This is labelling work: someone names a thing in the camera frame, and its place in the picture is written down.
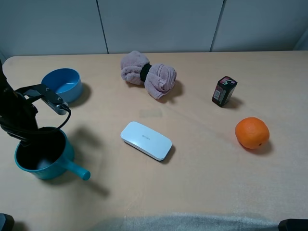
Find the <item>dark red box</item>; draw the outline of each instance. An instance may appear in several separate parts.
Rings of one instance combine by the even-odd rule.
[[[225,76],[220,81],[218,81],[212,97],[212,101],[219,107],[224,106],[232,96],[236,85],[237,82],[233,78]]]

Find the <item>table surface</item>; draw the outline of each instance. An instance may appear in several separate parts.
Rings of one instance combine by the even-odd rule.
[[[18,56],[3,70],[14,89],[34,85],[50,71],[80,73],[82,97],[70,105],[63,128],[76,162],[91,172],[38,180],[14,162],[18,140],[0,132],[1,212],[29,231],[91,230],[105,219],[173,212],[239,215],[279,222],[308,214],[308,51],[152,53],[178,73],[159,101],[120,76],[122,54]],[[217,81],[238,81],[231,101],[212,101]],[[35,103],[38,124],[57,126],[65,116]],[[236,124],[250,116],[269,127],[270,142],[249,152],[237,142]],[[120,133],[140,122],[174,146],[155,161],[125,144]]]

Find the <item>black hair tie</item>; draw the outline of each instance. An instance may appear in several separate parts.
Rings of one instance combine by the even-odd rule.
[[[152,65],[150,64],[146,64],[143,66],[143,68],[140,71],[140,79],[142,82],[145,82],[146,76],[149,73],[150,68],[152,67]]]

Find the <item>pink towel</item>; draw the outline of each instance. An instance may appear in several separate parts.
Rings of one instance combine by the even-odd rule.
[[[132,84],[144,84],[154,99],[160,99],[173,88],[177,72],[171,66],[163,64],[151,66],[149,63],[144,54],[132,51],[121,60],[121,77]]]

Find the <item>orange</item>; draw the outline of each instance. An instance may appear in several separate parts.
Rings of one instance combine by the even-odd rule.
[[[255,117],[239,122],[235,127],[235,135],[241,145],[249,149],[259,148],[270,138],[268,127],[262,120]]]

